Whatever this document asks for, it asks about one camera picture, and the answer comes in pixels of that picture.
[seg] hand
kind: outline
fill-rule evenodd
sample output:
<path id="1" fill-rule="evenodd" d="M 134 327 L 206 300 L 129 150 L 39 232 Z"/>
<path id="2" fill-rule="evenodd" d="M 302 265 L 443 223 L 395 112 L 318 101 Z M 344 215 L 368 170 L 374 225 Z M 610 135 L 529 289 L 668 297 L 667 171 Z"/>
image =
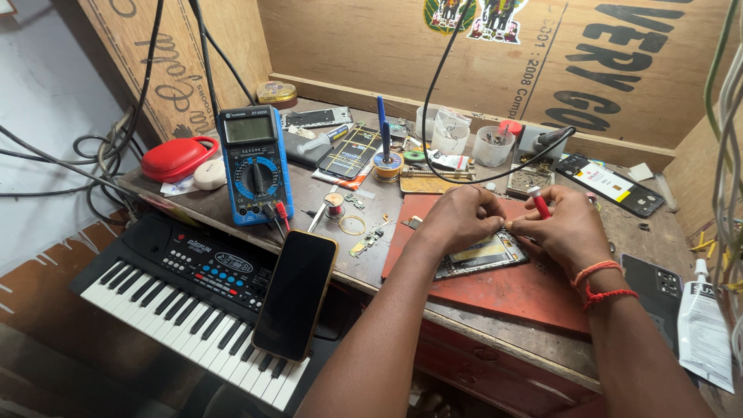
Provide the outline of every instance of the hand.
<path id="1" fill-rule="evenodd" d="M 549 208 L 550 219 L 542 220 L 535 210 L 507 222 L 506 229 L 536 239 L 570 278 L 595 263 L 614 259 L 599 213 L 585 194 L 565 186 L 550 186 L 542 190 L 542 197 L 557 203 Z M 531 197 L 525 207 L 535 208 Z"/>
<path id="2" fill-rule="evenodd" d="M 505 222 L 498 199 L 482 187 L 451 187 L 433 205 L 413 238 L 433 244 L 441 256 L 467 249 Z"/>

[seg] wooden desk drawer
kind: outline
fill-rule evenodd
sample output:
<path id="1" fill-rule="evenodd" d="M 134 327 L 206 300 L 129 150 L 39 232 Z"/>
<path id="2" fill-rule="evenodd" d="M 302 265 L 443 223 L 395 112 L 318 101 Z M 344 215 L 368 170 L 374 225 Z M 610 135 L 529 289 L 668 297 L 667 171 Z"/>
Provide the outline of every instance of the wooden desk drawer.
<path id="1" fill-rule="evenodd" d="M 425 319 L 421 324 L 420 339 L 458 353 L 474 364 L 490 364 L 501 374 L 520 378 L 530 385 L 563 396 L 574 404 L 584 403 L 597 395 L 588 388 Z"/>
<path id="2" fill-rule="evenodd" d="M 548 390 L 426 341 L 418 342 L 415 366 L 522 417 L 541 417 L 572 406 Z"/>

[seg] red work mat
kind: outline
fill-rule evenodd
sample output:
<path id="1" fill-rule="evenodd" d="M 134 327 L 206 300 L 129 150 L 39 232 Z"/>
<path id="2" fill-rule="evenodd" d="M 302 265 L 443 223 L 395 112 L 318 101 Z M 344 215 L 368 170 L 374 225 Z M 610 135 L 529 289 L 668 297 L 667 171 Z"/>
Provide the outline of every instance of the red work mat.
<path id="1" fill-rule="evenodd" d="M 412 216 L 425 219 L 439 197 L 441 195 L 406 194 L 398 224 Z M 528 212 L 523 202 L 507 199 L 500 199 L 500 202 L 509 219 Z M 383 279 L 398 261 L 413 232 L 402 224 L 395 227 L 382 270 Z M 519 240 L 529 253 L 529 263 L 435 281 L 431 285 L 431 296 L 588 333 L 583 303 L 562 267 L 538 245 L 521 237 Z"/>

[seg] digital multimeter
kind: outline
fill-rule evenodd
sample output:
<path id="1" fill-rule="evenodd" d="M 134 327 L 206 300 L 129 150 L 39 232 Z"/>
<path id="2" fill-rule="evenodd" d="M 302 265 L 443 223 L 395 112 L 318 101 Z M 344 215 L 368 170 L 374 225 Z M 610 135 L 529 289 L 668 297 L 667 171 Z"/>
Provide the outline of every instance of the digital multimeter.
<path id="1" fill-rule="evenodd" d="M 225 109 L 217 115 L 233 220 L 238 226 L 269 222 L 263 206 L 294 206 L 279 111 L 273 106 Z"/>

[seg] wooden workbench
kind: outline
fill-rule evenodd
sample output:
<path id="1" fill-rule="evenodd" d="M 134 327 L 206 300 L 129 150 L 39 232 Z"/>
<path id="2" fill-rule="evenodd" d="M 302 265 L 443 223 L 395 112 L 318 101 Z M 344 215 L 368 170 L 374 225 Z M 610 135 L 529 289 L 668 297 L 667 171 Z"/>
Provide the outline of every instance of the wooden workbench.
<path id="1" fill-rule="evenodd" d="M 301 112 L 327 107 L 329 105 L 326 103 L 300 99 L 299 104 L 291 110 Z M 363 120 L 367 126 L 378 129 L 376 114 L 358 110 L 353 110 L 352 113 L 354 120 Z M 473 136 L 471 135 L 466 153 L 471 150 Z M 478 167 L 478 178 L 482 179 L 501 173 L 507 169 L 508 165 L 504 164 L 493 169 Z M 610 167 L 619 172 L 624 170 L 622 167 Z M 302 213 L 301 210 L 317 210 L 322 204 L 323 196 L 331 189 L 331 184 L 311 178 L 310 173 L 311 171 L 304 167 L 289 163 L 296 211 L 294 218 L 290 221 L 292 228 L 306 230 L 312 218 Z M 582 190 L 580 186 L 562 176 L 558 175 L 556 181 L 557 184 Z M 224 186 L 214 191 L 196 191 L 164 198 L 159 193 L 160 183 L 143 176 L 139 169 L 126 174 L 119 183 L 153 202 L 180 211 L 199 222 L 274 253 L 279 252 L 281 239 L 275 226 L 253 225 L 241 228 L 233 224 L 227 188 Z M 495 183 L 496 191 L 505 191 L 506 178 L 499 179 Z M 655 180 L 644 181 L 643 184 L 657 189 Z M 403 201 L 403 194 L 398 184 L 380 183 L 369 176 L 362 183 L 361 188 L 375 193 L 376 196 L 369 199 L 356 194 L 356 197 L 366 206 L 363 210 L 358 210 L 350 204 L 346 204 L 345 207 L 347 214 L 364 219 L 367 231 L 372 226 L 383 223 L 385 213 L 393 219 L 397 217 Z M 338 191 L 344 194 L 347 192 L 343 188 L 339 188 Z M 631 254 L 680 274 L 684 281 L 693 280 L 694 256 L 688 252 L 681 229 L 674 215 L 666 212 L 665 205 L 649 219 L 639 219 L 601 198 L 600 204 L 601 218 L 607 236 L 616 245 L 617 261 L 620 254 Z M 394 228 L 399 225 L 399 221 L 400 219 L 395 219 L 394 222 L 385 226 L 384 237 L 362 253 L 359 258 L 353 258 L 348 254 L 348 250 L 359 241 L 359 236 L 344 234 L 337 222 L 331 222 L 328 219 L 321 221 L 314 233 L 331 237 L 340 244 L 334 279 L 373 295 L 382 284 L 380 274 L 389 249 L 389 240 L 392 238 Z M 648 223 L 650 232 L 639 229 L 637 226 L 639 222 Z M 424 318 L 592 391 L 600 392 L 590 338 L 584 335 L 571 334 L 495 312 L 477 310 L 468 306 L 456 306 L 442 300 L 429 300 L 426 304 Z M 717 403 L 719 399 L 719 396 L 709 394 L 705 397 L 711 404 Z"/>

